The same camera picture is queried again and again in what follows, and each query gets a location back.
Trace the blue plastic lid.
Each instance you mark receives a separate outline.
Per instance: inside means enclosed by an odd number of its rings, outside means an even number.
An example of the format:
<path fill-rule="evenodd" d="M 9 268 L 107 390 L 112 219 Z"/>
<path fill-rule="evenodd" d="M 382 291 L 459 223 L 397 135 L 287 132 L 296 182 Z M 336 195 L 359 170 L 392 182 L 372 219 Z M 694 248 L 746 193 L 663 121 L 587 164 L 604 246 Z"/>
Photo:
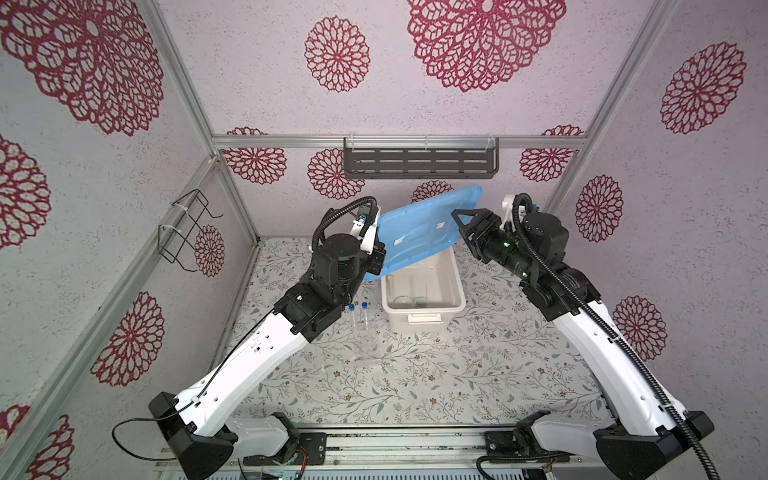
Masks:
<path fill-rule="evenodd" d="M 367 273 L 364 281 L 387 276 L 454 245 L 460 234 L 452 212 L 475 209 L 482 196 L 483 189 L 471 185 L 384 214 L 377 235 L 385 245 L 385 260 L 380 273 Z"/>

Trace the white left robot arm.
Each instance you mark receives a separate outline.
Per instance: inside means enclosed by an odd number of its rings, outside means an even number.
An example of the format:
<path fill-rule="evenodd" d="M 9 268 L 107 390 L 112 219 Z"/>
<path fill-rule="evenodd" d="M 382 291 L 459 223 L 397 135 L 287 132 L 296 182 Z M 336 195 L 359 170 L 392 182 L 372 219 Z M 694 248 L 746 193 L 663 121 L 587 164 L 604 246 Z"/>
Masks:
<path fill-rule="evenodd" d="M 280 364 L 341 318 L 365 276 L 381 272 L 385 256 L 379 239 L 365 245 L 351 234 L 313 246 L 305 274 L 220 365 L 187 389 L 150 402 L 152 419 L 187 478 L 207 479 L 235 458 L 295 459 L 300 434 L 286 415 L 232 415 Z"/>

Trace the large white porcelain bowl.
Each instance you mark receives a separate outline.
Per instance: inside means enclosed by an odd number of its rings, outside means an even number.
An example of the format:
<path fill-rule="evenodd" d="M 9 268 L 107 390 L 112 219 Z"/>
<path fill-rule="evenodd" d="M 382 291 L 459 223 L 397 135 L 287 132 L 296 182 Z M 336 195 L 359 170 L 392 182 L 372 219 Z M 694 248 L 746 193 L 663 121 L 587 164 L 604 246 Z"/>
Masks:
<path fill-rule="evenodd" d="M 392 300 L 392 306 L 396 309 L 411 309 L 414 305 L 414 298 L 408 295 L 400 295 Z"/>

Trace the white plastic storage bin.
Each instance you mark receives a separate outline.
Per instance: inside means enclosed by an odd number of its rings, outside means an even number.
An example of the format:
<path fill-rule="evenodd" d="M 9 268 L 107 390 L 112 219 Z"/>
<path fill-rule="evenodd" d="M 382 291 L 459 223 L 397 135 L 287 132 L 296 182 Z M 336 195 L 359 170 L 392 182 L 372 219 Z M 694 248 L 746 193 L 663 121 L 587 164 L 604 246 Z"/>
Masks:
<path fill-rule="evenodd" d="M 381 278 L 382 306 L 390 329 L 398 334 L 442 332 L 466 308 L 453 248 Z M 400 295 L 425 297 L 426 308 L 396 309 Z"/>

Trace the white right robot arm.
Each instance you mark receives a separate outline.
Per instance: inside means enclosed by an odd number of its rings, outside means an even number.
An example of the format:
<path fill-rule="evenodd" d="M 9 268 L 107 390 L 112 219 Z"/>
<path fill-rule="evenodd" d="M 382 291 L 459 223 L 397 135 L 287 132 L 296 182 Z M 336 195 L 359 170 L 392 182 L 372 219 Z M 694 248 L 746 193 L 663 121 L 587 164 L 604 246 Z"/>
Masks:
<path fill-rule="evenodd" d="M 503 220 L 487 209 L 452 213 L 472 256 L 519 278 L 545 319 L 577 349 L 612 413 L 591 423 L 540 410 L 517 422 L 515 446 L 489 453 L 487 462 L 536 462 L 586 457 L 619 479 L 649 479 L 688 450 L 709 479 L 719 476 L 702 445 L 714 425 L 684 407 L 661 384 L 620 333 L 597 289 L 564 261 L 569 233 L 560 220 L 517 205 Z"/>

